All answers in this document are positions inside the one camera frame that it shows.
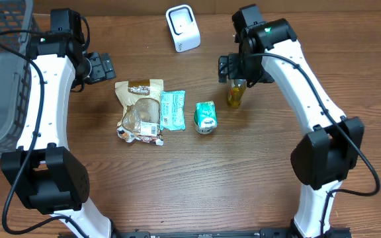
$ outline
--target white label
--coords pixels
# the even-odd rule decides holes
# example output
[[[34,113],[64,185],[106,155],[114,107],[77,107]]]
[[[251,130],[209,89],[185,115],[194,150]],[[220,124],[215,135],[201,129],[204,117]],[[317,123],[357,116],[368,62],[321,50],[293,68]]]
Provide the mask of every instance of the white label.
[[[140,122],[140,134],[143,136],[157,136],[157,127],[156,123]]]

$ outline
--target wooden tabletop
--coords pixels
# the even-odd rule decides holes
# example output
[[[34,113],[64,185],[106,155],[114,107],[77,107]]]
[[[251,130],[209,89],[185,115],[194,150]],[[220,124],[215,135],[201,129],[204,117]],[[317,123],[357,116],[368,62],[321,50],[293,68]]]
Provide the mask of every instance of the wooden tabletop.
[[[348,117],[366,126],[362,150],[381,179],[381,12],[265,14],[286,18],[296,31],[313,72]],[[42,30],[49,18],[39,16]],[[293,111],[275,84],[248,89],[238,110],[226,104],[227,85],[217,79],[218,57],[237,52],[230,15],[196,16],[201,45],[175,52],[164,16],[89,17],[90,51],[109,52],[117,78],[87,85],[70,96],[67,137],[87,168],[91,199],[121,231],[227,231],[287,227],[298,208],[300,182],[290,153],[301,135]],[[185,90],[186,130],[164,132],[163,147],[127,144],[116,135],[122,107],[117,81],[164,79],[165,90]],[[218,128],[200,135],[192,126],[195,103],[213,100]],[[9,183],[0,171],[1,212]],[[370,191],[362,163],[343,188]],[[46,216],[23,208],[15,197],[12,229]],[[381,191],[363,198],[338,194],[331,224],[354,237],[381,237]],[[55,237],[60,222],[24,237]]]

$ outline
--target plastic basket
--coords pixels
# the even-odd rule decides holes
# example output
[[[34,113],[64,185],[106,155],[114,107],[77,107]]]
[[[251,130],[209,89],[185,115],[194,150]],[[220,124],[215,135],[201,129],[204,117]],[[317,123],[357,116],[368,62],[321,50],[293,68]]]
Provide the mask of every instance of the plastic basket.
[[[33,16],[33,0],[0,1],[0,32],[23,29],[39,31]],[[0,42],[24,54],[27,33],[8,34]],[[30,70],[23,59],[0,48],[0,156],[14,151],[20,138],[30,96]]]

